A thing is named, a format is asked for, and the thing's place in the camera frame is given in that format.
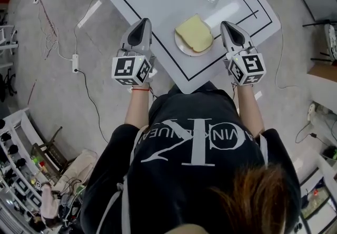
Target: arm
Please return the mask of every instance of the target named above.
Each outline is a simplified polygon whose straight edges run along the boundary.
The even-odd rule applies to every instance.
[[[243,125],[256,138],[260,133],[264,132],[264,125],[253,88],[250,85],[238,85],[237,96],[239,98],[240,119]]]
[[[148,89],[148,83],[144,83],[143,86],[136,86],[135,89]],[[139,129],[148,125],[148,91],[132,91],[124,123]]]

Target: white cable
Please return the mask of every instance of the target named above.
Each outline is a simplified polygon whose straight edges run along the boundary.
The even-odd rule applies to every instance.
[[[73,32],[74,32],[74,36],[75,36],[75,54],[77,54],[77,36],[76,36],[76,33],[75,33],[75,30],[76,30],[76,27],[78,26],[78,24],[83,20],[83,18],[86,16],[86,14],[88,13],[89,9],[90,9],[90,6],[92,4],[94,0],[91,0],[90,3],[89,3],[89,6],[88,6],[88,9],[86,10],[84,16],[78,21],[78,23],[74,26],[74,29],[73,29]]]
[[[60,54],[60,43],[59,43],[59,32],[58,32],[58,28],[53,24],[53,22],[48,19],[48,17],[46,16],[47,18],[47,21],[52,24],[48,30],[46,32],[44,32],[43,28],[42,28],[42,21],[41,21],[41,18],[40,18],[40,9],[41,9],[41,5],[42,5],[42,2],[41,0],[39,0],[38,2],[40,4],[39,8],[38,8],[38,19],[40,21],[40,29],[42,31],[42,33],[44,34],[44,36],[42,36],[40,38],[40,55],[42,57],[45,57],[46,55],[46,51],[48,51],[48,53],[51,51],[51,50],[57,50],[57,54],[59,55],[59,57],[65,59],[65,60],[68,60],[68,61],[72,61],[72,59],[69,59],[69,58],[65,58],[63,55]],[[43,50],[43,55],[42,55],[42,52],[41,52],[41,43],[42,43],[42,39],[44,37],[44,50]]]
[[[283,38],[283,27],[282,27],[282,22],[281,22],[281,18],[279,16],[279,14],[275,11],[275,13],[277,14],[277,16],[279,17],[279,21],[280,21],[280,25],[281,25],[281,34],[282,34],[282,48],[281,48],[281,57],[280,57],[280,61],[279,61],[279,65],[277,66],[277,70],[276,70],[276,74],[275,74],[275,86],[280,89],[280,90],[284,90],[286,88],[289,88],[289,87],[297,87],[297,85],[287,85],[287,86],[284,86],[284,87],[279,87],[277,85],[277,74],[279,72],[279,69],[280,69],[280,66],[281,66],[281,61],[282,61],[282,57],[283,57],[283,46],[284,46],[284,38]]]
[[[280,21],[280,25],[281,25],[281,33],[282,33],[282,48],[281,48],[281,57],[280,57],[280,61],[279,61],[279,64],[277,66],[277,70],[276,70],[276,74],[275,74],[275,86],[280,89],[280,90],[284,90],[286,88],[290,88],[290,87],[297,87],[297,85],[287,85],[287,86],[284,86],[284,87],[279,87],[277,85],[277,74],[279,73],[279,69],[280,69],[280,66],[281,66],[281,62],[282,62],[282,57],[283,57],[283,46],[284,46],[284,38],[283,38],[283,27],[282,27],[282,22],[281,22],[281,18],[279,16],[279,14],[277,13],[277,11],[275,11],[275,13],[277,14],[278,18],[279,18],[279,21]]]

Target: red string bracelet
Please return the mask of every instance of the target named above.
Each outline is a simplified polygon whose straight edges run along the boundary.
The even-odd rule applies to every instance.
[[[132,88],[132,91],[133,91],[133,90],[150,91],[150,89],[149,89],[149,88],[148,88],[148,89]]]

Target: electrical outlet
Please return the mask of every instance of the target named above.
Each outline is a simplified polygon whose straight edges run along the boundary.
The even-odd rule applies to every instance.
[[[75,70],[78,70],[78,55],[73,55],[73,73],[77,73]]]
[[[310,121],[310,116],[315,112],[316,105],[314,103],[310,104],[309,109],[308,109],[308,115],[306,119]]]

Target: power strip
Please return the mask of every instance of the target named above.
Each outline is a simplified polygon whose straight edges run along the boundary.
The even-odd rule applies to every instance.
[[[78,55],[73,55],[73,73],[77,73],[78,71]]]

